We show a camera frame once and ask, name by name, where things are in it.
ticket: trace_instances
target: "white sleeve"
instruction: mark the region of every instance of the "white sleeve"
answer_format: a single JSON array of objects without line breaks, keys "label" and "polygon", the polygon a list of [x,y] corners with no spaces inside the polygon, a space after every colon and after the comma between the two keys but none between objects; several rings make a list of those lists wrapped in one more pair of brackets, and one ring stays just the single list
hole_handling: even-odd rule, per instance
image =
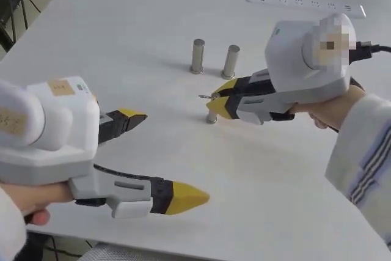
[{"label": "white sleeve", "polygon": [[0,260],[12,261],[26,242],[26,225],[19,208],[0,188]]},{"label": "white sleeve", "polygon": [[351,201],[391,249],[391,102],[374,95],[350,110],[326,178]]}]

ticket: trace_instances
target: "hand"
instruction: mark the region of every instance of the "hand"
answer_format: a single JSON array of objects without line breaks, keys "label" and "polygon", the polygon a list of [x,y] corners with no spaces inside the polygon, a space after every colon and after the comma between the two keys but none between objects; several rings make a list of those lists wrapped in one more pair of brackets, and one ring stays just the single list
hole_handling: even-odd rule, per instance
[{"label": "hand", "polygon": [[310,117],[312,118],[312,120],[313,120],[313,122],[314,122],[314,124],[315,124],[315,126],[316,126],[317,128],[320,128],[320,129],[322,129],[322,130],[325,130],[325,129],[329,128],[328,125],[326,125],[324,122],[322,122],[322,121],[321,121],[319,118],[317,118],[314,114],[309,113],[309,115],[310,115]]},{"label": "hand", "polygon": [[347,93],[342,96],[322,103],[295,105],[291,113],[307,112],[318,128],[330,126],[339,130],[350,109],[364,95],[365,92],[362,89],[350,85]]},{"label": "hand", "polygon": [[43,226],[50,219],[46,207],[51,203],[73,201],[66,183],[44,186],[18,186],[0,183],[0,187],[10,196],[23,215],[33,213],[32,223]]}]

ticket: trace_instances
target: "white table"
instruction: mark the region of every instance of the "white table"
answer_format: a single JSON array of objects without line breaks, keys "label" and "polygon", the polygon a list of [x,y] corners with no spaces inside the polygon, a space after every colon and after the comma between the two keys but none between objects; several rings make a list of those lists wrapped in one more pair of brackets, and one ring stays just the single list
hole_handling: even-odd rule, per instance
[{"label": "white table", "polygon": [[[390,4],[362,0],[355,21],[363,41],[391,43]],[[205,100],[227,48],[242,48],[236,73],[265,67],[277,20],[321,13],[245,0],[53,0],[2,62],[18,84],[81,75],[107,110],[149,114],[130,134],[102,147],[96,163],[181,180],[208,191],[210,203],[175,217],[114,220],[107,207],[53,205],[52,221],[30,229],[179,255],[237,260],[389,260],[361,214],[323,178],[335,142],[306,116],[256,127],[204,122]],[[205,72],[189,73],[192,41],[206,41]],[[353,67],[368,90],[391,98],[390,56]]]}]

